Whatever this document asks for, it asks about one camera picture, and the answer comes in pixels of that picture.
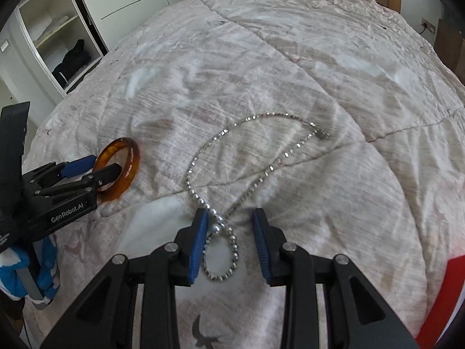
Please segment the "blue gloved left hand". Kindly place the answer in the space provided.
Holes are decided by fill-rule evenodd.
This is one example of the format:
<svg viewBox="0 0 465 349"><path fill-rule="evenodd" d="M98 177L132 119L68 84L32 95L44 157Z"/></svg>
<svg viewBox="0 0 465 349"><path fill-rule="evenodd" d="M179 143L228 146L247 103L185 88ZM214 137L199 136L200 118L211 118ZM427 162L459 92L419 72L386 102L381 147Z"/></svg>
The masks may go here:
<svg viewBox="0 0 465 349"><path fill-rule="evenodd" d="M27 298L43 309L55 298L59 286L58 248L54 236L39 244L40 259L37 276L32 275L31 259L20 248L8 248L1 253L1 291L13 301Z"/></svg>

